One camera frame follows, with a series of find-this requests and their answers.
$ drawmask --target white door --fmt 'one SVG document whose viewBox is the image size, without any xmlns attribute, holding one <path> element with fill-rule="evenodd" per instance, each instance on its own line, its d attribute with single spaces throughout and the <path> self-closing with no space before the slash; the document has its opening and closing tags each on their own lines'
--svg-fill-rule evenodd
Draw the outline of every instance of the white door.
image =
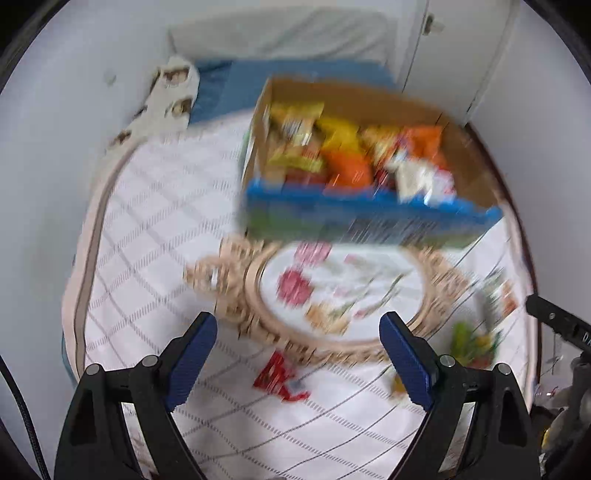
<svg viewBox="0 0 591 480">
<path fill-rule="evenodd" d="M 500 50 L 513 0 L 430 0 L 404 93 L 459 122 Z"/>
</svg>

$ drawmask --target blue pillow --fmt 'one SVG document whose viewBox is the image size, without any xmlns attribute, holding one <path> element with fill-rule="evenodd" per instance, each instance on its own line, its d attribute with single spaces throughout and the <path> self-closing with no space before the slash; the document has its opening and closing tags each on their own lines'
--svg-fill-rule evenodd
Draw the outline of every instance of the blue pillow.
<svg viewBox="0 0 591 480">
<path fill-rule="evenodd" d="M 209 64 L 216 65 L 216 69 L 221 68 L 223 74 L 218 73 L 215 80 L 216 86 L 208 85 L 210 82 L 209 70 L 202 71 L 199 64 L 196 65 L 201 79 L 199 82 L 199 91 L 195 105 L 200 103 L 200 97 L 205 90 L 204 95 L 207 99 L 208 107 L 203 108 L 193 106 L 189 123 L 195 123 L 202 120 L 209 120 L 227 113 L 237 112 L 246 108 L 253 108 L 256 105 L 262 88 L 272 75 L 293 75 L 310 80 L 316 79 L 337 79 L 350 82 L 365 83 L 371 86 L 395 88 L 394 81 L 389 71 L 371 61 L 354 60 L 234 60 L 230 63 L 226 61 L 222 67 L 218 64 L 222 62 L 210 61 Z M 224 85 L 221 87 L 221 94 L 217 97 L 217 105 L 211 108 L 213 95 L 212 90 L 220 90 L 220 79 L 224 77 Z"/>
<path fill-rule="evenodd" d="M 191 108 L 190 124 L 213 118 L 212 112 L 219 103 L 231 66 L 231 60 L 202 60 L 195 64 L 199 71 L 199 89 Z"/>
</svg>

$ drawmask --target white pillow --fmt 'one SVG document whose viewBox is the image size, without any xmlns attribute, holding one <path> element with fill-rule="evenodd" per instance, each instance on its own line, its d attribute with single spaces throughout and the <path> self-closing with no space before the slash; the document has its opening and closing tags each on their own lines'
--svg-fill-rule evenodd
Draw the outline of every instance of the white pillow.
<svg viewBox="0 0 591 480">
<path fill-rule="evenodd" d="M 191 61 L 353 58 L 386 65 L 395 20 L 348 8 L 258 8 L 177 25 L 170 35 L 176 52 Z"/>
</svg>

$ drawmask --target metal screw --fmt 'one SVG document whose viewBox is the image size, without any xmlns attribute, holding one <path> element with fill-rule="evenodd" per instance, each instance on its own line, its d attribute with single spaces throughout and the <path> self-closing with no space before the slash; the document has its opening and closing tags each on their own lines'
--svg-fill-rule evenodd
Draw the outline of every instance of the metal screw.
<svg viewBox="0 0 591 480">
<path fill-rule="evenodd" d="M 511 367 L 507 364 L 498 364 L 497 368 L 503 375 L 509 375 L 511 373 Z"/>
<path fill-rule="evenodd" d="M 156 355 L 145 356 L 142 360 L 142 365 L 145 367 L 153 367 L 158 363 L 158 357 Z"/>
<path fill-rule="evenodd" d="M 88 375 L 96 375 L 99 372 L 99 370 L 100 370 L 99 364 L 92 364 L 86 368 L 86 373 Z"/>
<path fill-rule="evenodd" d="M 444 367 L 453 367 L 456 364 L 456 359 L 451 355 L 442 355 L 439 357 L 439 361 Z"/>
</svg>

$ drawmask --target snack box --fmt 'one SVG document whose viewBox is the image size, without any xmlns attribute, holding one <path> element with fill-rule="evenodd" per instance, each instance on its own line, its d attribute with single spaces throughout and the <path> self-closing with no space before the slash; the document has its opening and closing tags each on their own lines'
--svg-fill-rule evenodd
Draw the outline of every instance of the snack box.
<svg viewBox="0 0 591 480">
<path fill-rule="evenodd" d="M 323 103 L 323 113 L 360 125 L 441 125 L 441 150 L 457 198 L 437 206 L 393 195 L 326 193 L 277 183 L 267 165 L 273 102 Z M 468 135 L 441 110 L 386 89 L 272 77 L 255 108 L 243 168 L 243 207 L 252 238 L 465 247 L 502 218 L 487 167 Z"/>
</svg>

